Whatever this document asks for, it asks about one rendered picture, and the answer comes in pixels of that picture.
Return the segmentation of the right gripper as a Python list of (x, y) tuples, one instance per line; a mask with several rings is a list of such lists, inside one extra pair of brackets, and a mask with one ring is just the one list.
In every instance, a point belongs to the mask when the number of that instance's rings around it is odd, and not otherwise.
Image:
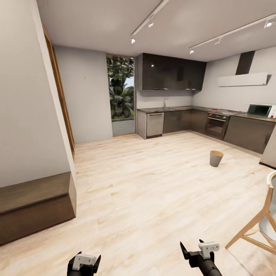
[[(217, 266), (214, 264), (214, 252), (210, 252), (210, 259), (204, 259), (199, 251), (188, 252), (185, 246), (180, 242), (180, 246), (184, 255), (185, 260), (189, 260), (189, 264), (192, 268), (199, 267), (204, 276), (207, 276), (211, 270), (217, 269)], [(219, 270), (220, 271), (220, 270)]]

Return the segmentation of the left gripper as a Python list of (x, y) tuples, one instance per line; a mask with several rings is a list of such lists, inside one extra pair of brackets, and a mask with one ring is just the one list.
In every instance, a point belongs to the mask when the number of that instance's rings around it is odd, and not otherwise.
[(67, 267), (67, 276), (93, 276), (94, 273), (97, 273), (101, 255), (98, 257), (96, 263), (94, 265), (86, 265), (83, 264), (83, 266), (79, 270), (73, 270), (73, 264), (74, 264), (75, 256), (69, 260), (69, 264)]

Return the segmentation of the trash can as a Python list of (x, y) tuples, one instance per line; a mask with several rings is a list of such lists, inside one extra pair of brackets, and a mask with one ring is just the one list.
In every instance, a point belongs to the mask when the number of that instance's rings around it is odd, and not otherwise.
[(210, 165), (213, 167), (218, 167), (219, 163), (221, 162), (223, 158), (223, 153), (217, 150), (211, 150), (210, 151)]

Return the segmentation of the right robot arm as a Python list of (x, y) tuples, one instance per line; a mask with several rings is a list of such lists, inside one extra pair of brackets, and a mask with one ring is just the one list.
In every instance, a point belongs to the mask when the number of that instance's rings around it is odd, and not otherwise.
[(188, 252), (185, 246), (180, 242), (180, 246), (185, 260), (189, 260), (192, 268), (199, 267), (204, 276), (223, 276), (217, 266), (214, 264), (214, 251), (220, 250), (219, 243), (215, 241), (200, 241), (201, 251)]

